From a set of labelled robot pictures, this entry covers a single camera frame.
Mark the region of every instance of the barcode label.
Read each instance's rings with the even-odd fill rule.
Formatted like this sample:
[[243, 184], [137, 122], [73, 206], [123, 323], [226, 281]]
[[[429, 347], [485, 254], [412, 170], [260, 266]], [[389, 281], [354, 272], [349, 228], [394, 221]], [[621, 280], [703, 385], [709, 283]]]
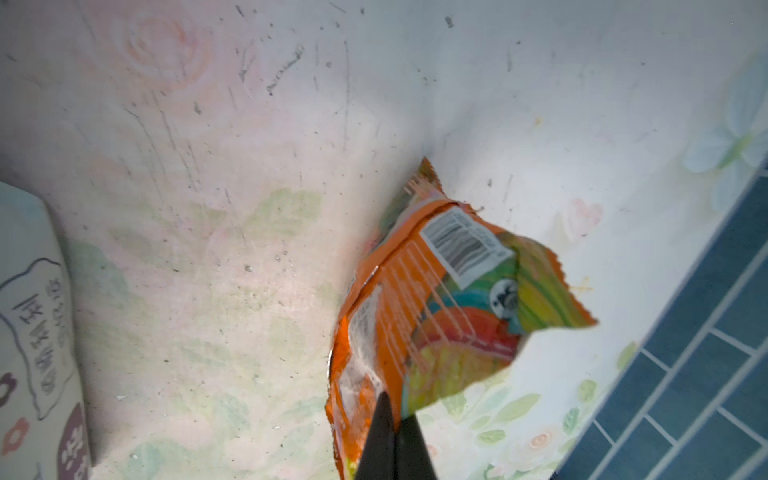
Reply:
[[421, 236], [462, 290], [514, 254], [459, 207], [431, 219]]

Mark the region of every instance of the plastic bag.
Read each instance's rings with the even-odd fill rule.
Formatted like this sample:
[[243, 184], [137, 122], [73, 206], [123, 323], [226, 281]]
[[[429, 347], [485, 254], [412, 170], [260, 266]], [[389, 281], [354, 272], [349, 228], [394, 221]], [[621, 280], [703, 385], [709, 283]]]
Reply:
[[71, 297], [45, 205], [0, 183], [0, 478], [86, 480]]
[[385, 390], [395, 424], [505, 368], [527, 336], [594, 325], [546, 247], [448, 199], [424, 159], [366, 247], [329, 358], [336, 465], [353, 478]]

